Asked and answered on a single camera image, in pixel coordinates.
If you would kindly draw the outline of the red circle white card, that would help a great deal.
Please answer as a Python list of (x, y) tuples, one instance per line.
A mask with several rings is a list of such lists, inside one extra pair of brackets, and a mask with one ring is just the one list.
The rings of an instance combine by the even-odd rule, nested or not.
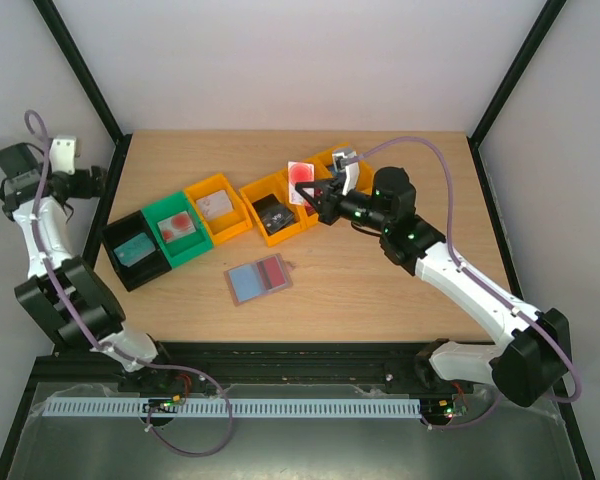
[(293, 205), (308, 207), (309, 203), (296, 189), (299, 183), (311, 183), (315, 180), (315, 167), (311, 163), (289, 162), (287, 164), (288, 198)]

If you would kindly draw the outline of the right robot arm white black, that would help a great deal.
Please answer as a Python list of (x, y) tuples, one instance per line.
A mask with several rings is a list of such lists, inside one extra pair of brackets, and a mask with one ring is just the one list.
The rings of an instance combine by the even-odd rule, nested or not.
[(432, 342), (417, 356), (418, 384), (430, 392), (449, 381), (491, 385), (521, 407), (548, 394), (572, 365), (566, 317), (555, 308), (538, 310), (475, 270), (442, 232), (416, 214), (416, 189), (404, 169), (378, 170), (368, 194), (344, 186), (344, 179), (332, 178), (294, 188), (320, 222), (346, 219), (376, 236), (393, 264), (446, 295), (492, 341)]

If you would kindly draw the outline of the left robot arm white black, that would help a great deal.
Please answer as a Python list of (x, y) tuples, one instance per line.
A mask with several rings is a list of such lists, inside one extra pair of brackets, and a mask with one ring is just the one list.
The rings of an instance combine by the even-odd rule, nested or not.
[(124, 372), (140, 372), (159, 359), (158, 344), (125, 326), (121, 304), (73, 253), (67, 233), (69, 200), (101, 196), (107, 172), (73, 162), (44, 164), (36, 158), (41, 152), (26, 142), (0, 150), (2, 210), (22, 231), (29, 258), (16, 299), (58, 349), (102, 353)]

